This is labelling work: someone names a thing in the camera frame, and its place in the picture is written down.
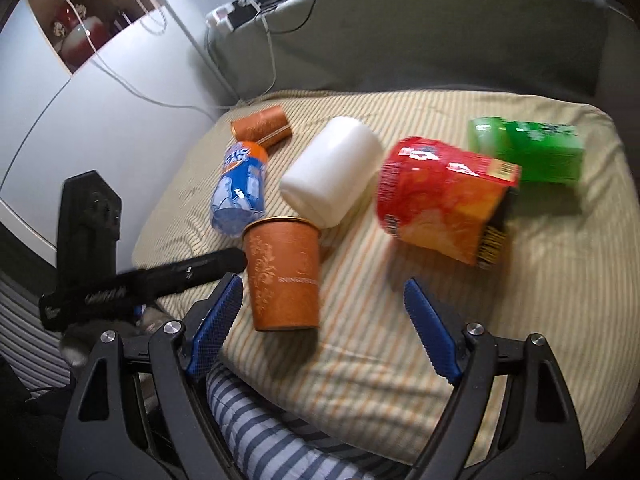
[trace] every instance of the blue textured pad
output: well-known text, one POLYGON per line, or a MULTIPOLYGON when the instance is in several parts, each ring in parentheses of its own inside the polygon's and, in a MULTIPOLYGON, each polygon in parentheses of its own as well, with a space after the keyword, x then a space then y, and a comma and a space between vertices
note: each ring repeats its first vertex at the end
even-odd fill
POLYGON ((456 384, 462 376, 456 362, 456 345, 413 278, 404 284, 404 308, 436 373, 456 384))
POLYGON ((186 369, 189 377, 199 381, 211 370, 241 306, 242 279, 234 276, 193 338, 191 363, 186 369))

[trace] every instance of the bed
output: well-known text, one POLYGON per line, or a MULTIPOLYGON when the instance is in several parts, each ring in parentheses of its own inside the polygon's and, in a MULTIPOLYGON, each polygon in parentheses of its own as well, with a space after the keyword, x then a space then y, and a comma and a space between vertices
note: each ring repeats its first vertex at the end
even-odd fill
MULTIPOLYGON (((295 214, 279 196, 279 177, 334 116, 368 124, 386 149, 414 135, 465 148, 466 122, 478 116, 577 127, 586 145, 579 185, 523 184, 510 243, 493 269, 472 268, 385 234, 372 210, 372 181, 343 222, 322 232, 320 330, 254 332, 245 292, 222 357, 258 393, 321 431, 412 463, 450 394, 402 307, 404 281, 420 276, 440 300, 495 335, 540 332, 548 338, 591 463, 625 420, 640 380, 640 210, 612 120, 590 105, 504 92, 271 94, 226 113, 194 147, 142 229, 136 266, 240 244, 211 229, 210 194, 231 142, 230 121, 276 104, 294 135, 269 152, 268 216, 295 214)), ((180 318, 213 287, 164 298, 162 307, 180 318)), ((473 461, 488 449, 503 387, 494 384, 473 461)))

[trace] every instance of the green plastic bottle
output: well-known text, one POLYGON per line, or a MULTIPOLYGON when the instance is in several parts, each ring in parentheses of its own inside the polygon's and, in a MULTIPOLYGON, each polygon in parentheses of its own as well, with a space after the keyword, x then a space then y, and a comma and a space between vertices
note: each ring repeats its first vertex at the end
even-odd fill
POLYGON ((521 180, 573 184, 580 180, 584 145, 567 124, 469 121, 469 148, 522 167, 521 180))

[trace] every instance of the metal screw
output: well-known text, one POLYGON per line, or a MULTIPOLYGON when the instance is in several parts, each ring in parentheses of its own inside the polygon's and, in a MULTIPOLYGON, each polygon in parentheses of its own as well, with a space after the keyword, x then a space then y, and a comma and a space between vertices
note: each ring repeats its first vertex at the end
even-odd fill
POLYGON ((484 333, 484 326, 480 323, 469 323, 466 326, 466 331, 471 335, 482 335, 484 333))
POLYGON ((167 334, 175 334, 176 332, 178 332, 178 330, 180 330, 182 327, 182 325, 180 324, 180 321, 170 321, 169 323, 166 323, 164 326, 164 332, 167 334))
POLYGON ((110 343, 116 339, 116 333, 113 330, 106 330, 100 334, 100 341, 103 343, 110 343))
POLYGON ((533 333, 531 334, 531 342, 535 346, 542 346, 546 343, 546 338, 542 334, 533 333))

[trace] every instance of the white plastic container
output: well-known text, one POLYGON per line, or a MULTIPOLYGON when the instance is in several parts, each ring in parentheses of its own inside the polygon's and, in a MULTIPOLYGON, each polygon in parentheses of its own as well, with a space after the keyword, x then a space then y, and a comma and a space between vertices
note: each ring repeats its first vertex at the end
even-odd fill
POLYGON ((378 136, 352 117, 335 117, 280 181, 283 199, 319 228, 334 227, 380 168, 378 136))

